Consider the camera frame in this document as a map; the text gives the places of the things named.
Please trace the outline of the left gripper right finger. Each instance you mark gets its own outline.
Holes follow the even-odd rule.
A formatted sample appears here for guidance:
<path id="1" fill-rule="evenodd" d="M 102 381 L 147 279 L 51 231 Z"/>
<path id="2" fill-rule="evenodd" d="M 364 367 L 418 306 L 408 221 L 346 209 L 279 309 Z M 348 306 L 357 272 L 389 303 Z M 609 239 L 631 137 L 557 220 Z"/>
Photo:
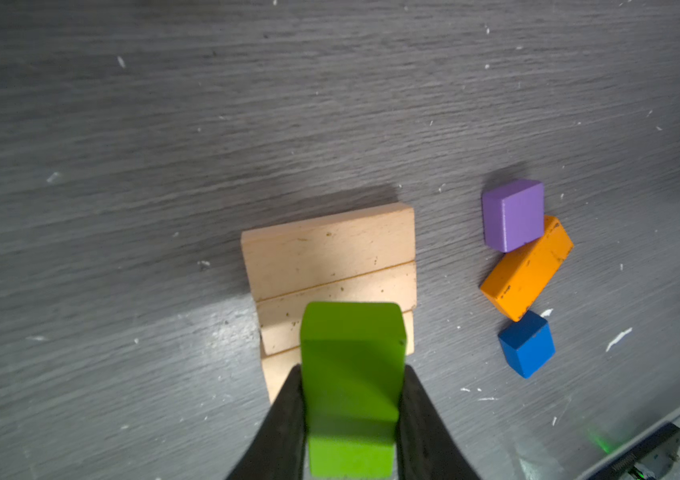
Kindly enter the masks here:
<path id="1" fill-rule="evenodd" d="M 480 479 L 409 364 L 405 366 L 396 446 L 400 479 Z"/>

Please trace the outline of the natural wood plank block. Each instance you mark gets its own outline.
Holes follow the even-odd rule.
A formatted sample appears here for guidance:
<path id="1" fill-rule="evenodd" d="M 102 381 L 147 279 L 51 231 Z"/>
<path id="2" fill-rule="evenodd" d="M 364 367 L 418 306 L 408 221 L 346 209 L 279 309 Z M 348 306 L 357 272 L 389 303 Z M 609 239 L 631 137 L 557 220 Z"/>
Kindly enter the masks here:
<path id="1" fill-rule="evenodd" d="M 403 320 L 407 334 L 406 354 L 411 355 L 415 352 L 414 312 L 404 312 Z M 301 362 L 300 347 L 297 346 L 273 355 L 267 355 L 264 346 L 261 346 L 260 355 L 269 401 L 273 404 L 290 371 Z"/>

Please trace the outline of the orange wood block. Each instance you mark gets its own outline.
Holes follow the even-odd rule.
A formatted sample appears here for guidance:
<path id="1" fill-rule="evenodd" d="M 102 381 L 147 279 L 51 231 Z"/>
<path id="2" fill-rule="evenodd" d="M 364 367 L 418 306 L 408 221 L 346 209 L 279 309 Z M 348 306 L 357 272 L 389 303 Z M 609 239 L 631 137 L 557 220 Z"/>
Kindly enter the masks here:
<path id="1" fill-rule="evenodd" d="M 561 220 L 544 217 L 543 235 L 505 254 L 480 286 L 508 319 L 519 322 L 574 248 Z"/>

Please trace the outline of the natural wood long block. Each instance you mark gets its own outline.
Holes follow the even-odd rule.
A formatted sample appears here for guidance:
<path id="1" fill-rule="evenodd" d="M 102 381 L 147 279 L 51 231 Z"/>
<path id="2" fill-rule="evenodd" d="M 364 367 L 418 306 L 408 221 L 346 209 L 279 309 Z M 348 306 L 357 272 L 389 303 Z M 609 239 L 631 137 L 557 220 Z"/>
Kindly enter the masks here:
<path id="1" fill-rule="evenodd" d="M 418 306 L 417 263 L 406 262 L 352 278 L 288 293 L 256 304 L 261 346 L 267 356 L 300 345 L 301 325 L 309 305 L 396 304 L 402 312 Z"/>

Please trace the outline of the green wood block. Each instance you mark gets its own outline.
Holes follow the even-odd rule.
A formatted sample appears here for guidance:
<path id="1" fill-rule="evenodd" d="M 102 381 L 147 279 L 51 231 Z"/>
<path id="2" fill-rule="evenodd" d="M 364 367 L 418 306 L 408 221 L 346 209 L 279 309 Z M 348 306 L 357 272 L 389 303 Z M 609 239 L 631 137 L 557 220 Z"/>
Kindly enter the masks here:
<path id="1" fill-rule="evenodd" d="M 308 306 L 301 325 L 309 468 L 323 479 L 388 479 L 407 334 L 396 304 Z"/>

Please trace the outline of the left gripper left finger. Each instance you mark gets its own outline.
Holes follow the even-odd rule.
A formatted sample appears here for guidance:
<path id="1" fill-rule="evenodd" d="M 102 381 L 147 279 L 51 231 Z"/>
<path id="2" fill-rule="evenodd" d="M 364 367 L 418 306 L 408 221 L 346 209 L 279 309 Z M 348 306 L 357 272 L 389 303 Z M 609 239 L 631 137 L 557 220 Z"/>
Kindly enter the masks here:
<path id="1" fill-rule="evenodd" d="M 305 400 L 301 366 L 294 366 L 260 429 L 227 479 L 299 480 L 304 476 Z"/>

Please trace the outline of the natural wood rectangular block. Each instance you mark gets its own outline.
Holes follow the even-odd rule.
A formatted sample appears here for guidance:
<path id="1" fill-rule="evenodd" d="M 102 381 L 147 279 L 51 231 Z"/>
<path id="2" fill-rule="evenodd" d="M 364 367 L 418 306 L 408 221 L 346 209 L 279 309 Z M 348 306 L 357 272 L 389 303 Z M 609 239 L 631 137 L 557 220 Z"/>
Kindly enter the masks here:
<path id="1" fill-rule="evenodd" d="M 248 230 L 241 247 L 264 301 L 413 261 L 415 210 L 397 202 Z"/>

